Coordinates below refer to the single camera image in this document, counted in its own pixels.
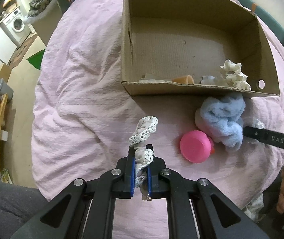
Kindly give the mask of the white patterned sock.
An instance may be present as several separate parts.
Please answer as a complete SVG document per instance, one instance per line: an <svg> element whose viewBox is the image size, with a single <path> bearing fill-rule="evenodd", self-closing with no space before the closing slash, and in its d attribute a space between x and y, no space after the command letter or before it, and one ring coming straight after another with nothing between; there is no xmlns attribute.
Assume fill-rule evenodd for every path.
<svg viewBox="0 0 284 239"><path fill-rule="evenodd" d="M265 128L265 124L257 118L253 118L251 122L248 122L244 125L244 127L247 127L247 126L258 128L258 129L264 129ZM248 138L248 137L246 137L245 140L249 144L257 144L258 143L258 140Z"/></svg>

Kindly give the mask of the orange small cup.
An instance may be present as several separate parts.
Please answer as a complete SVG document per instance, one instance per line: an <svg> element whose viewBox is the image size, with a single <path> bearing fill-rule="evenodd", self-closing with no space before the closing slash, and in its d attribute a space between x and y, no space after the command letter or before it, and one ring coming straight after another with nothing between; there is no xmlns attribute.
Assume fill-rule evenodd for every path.
<svg viewBox="0 0 284 239"><path fill-rule="evenodd" d="M194 84L194 79L191 75L185 75L182 77L176 77L172 79L173 82L178 84Z"/></svg>

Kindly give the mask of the pink rubber duck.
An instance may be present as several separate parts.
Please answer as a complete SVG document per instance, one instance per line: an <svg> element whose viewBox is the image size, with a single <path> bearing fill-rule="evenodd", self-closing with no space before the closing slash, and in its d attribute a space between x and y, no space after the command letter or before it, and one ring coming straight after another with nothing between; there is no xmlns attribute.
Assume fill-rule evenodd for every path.
<svg viewBox="0 0 284 239"><path fill-rule="evenodd" d="M198 130L184 134L181 137L179 148L182 156L194 164L206 161L215 152L213 140Z"/></svg>

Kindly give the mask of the brown cardboard box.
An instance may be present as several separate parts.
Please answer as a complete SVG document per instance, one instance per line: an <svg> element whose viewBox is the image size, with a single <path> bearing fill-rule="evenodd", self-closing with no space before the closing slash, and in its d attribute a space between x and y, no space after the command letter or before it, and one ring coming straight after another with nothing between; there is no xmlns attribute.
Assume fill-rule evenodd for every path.
<svg viewBox="0 0 284 239"><path fill-rule="evenodd" d="M248 76L246 97L280 94L270 44L258 18L230 0L124 0L122 85L131 96L224 95L231 87L203 85L230 59ZM191 75L194 84L178 84Z"/></svg>

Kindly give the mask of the beige laundry bin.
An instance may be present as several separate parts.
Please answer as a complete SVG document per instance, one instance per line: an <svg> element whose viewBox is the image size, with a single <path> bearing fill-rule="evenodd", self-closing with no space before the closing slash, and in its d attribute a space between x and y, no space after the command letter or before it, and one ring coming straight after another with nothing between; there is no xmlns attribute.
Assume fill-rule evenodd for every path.
<svg viewBox="0 0 284 239"><path fill-rule="evenodd" d="M53 0L47 7L47 13L39 20L32 23L33 28L45 46L48 45L48 42L61 18L62 11L58 6L57 0Z"/></svg>

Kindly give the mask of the small cardboard box on floor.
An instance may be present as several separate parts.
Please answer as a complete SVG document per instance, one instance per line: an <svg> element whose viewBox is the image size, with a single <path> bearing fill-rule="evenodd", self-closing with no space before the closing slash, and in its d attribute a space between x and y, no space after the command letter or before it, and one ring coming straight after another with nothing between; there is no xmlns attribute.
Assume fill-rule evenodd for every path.
<svg viewBox="0 0 284 239"><path fill-rule="evenodd" d="M3 63L0 66L0 79L3 79L7 83L10 75L11 75L11 68L7 66L6 63Z"/></svg>

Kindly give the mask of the grey small bin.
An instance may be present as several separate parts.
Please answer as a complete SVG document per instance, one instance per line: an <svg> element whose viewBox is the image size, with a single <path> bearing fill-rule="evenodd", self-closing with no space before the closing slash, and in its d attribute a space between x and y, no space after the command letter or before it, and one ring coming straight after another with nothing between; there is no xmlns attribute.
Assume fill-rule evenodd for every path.
<svg viewBox="0 0 284 239"><path fill-rule="evenodd" d="M8 102L10 102L13 98L13 89L6 83L6 81L1 78L0 79L0 96L7 94Z"/></svg>

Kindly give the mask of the cream white scrunchie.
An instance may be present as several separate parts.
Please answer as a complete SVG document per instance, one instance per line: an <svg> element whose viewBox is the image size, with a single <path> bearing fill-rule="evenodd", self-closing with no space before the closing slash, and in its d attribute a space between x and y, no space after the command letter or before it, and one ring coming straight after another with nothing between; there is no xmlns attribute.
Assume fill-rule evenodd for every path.
<svg viewBox="0 0 284 239"><path fill-rule="evenodd" d="M224 65L220 66L220 74L229 87L240 90L251 90L251 86L247 82L248 76L242 72L241 63L234 63L230 59L227 59Z"/></svg>

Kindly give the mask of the green plastic dustpan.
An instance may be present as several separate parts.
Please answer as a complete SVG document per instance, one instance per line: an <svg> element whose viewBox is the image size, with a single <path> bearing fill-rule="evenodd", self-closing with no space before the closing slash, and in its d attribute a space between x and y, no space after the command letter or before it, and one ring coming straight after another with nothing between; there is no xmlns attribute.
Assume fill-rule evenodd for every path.
<svg viewBox="0 0 284 239"><path fill-rule="evenodd" d="M27 58L27 61L36 69L41 69L41 63L43 59L43 55L45 53L45 49L38 51L37 53L33 54L29 58Z"/></svg>

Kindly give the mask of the patterned floor mat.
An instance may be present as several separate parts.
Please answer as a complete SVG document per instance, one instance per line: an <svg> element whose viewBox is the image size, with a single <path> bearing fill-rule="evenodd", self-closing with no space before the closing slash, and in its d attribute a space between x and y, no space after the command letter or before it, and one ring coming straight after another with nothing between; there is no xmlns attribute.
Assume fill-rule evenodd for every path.
<svg viewBox="0 0 284 239"><path fill-rule="evenodd" d="M8 64L10 69L18 66L37 37L37 34L30 34L28 38L22 43L22 45L15 50Z"/></svg>

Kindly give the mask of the light blue fluffy cloth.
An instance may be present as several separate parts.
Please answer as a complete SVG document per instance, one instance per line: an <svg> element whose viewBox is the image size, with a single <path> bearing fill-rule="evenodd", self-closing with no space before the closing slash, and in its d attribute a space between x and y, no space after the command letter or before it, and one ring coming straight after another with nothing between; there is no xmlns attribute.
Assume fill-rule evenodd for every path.
<svg viewBox="0 0 284 239"><path fill-rule="evenodd" d="M227 152L236 152L243 140L244 110L245 101L240 93L230 93L220 99L209 97L196 110L195 125L214 142L222 143Z"/></svg>

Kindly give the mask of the beige lace scrunchie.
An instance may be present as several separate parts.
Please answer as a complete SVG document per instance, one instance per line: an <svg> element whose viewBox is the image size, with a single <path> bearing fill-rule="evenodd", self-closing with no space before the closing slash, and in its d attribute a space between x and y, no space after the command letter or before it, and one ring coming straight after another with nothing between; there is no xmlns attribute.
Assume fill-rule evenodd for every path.
<svg viewBox="0 0 284 239"><path fill-rule="evenodd" d="M146 178L143 170L154 160L154 152L147 148L146 141L156 132L157 124L157 117L143 117L139 120L134 133L129 138L130 147L134 149L136 188L140 187Z"/></svg>

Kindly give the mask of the white washing machine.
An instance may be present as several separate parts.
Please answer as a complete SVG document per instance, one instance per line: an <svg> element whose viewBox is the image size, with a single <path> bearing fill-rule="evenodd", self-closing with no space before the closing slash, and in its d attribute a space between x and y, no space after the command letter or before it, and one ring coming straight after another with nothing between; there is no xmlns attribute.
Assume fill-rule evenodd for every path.
<svg viewBox="0 0 284 239"><path fill-rule="evenodd" d="M15 8L6 15L0 23L0 27L17 48L19 48L31 34L30 27L23 21L23 14L20 7Z"/></svg>

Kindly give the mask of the teal headboard cushion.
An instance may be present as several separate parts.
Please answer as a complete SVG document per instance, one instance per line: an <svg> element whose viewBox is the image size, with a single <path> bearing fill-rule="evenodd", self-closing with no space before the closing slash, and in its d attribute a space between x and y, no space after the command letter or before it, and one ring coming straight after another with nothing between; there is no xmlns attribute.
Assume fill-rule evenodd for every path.
<svg viewBox="0 0 284 239"><path fill-rule="evenodd" d="M254 12L275 34L281 44L284 46L284 28L262 7L254 3L253 0L238 0L243 7Z"/></svg>

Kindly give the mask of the pink bed duvet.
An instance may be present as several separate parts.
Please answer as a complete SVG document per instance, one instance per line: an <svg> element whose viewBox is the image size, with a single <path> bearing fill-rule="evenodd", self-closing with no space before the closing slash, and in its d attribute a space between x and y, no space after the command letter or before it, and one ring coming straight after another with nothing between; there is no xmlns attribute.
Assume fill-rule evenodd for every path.
<svg viewBox="0 0 284 239"><path fill-rule="evenodd" d="M33 177L51 200L73 180L93 180L128 153L138 121L156 116L148 142L156 157L183 177L210 180L244 208L278 177L284 150L244 142L229 153L216 145L205 162L193 164L179 151L195 128L200 101L194 96L130 97L120 83L123 0L75 0L61 18L42 60L35 87Z"/></svg>

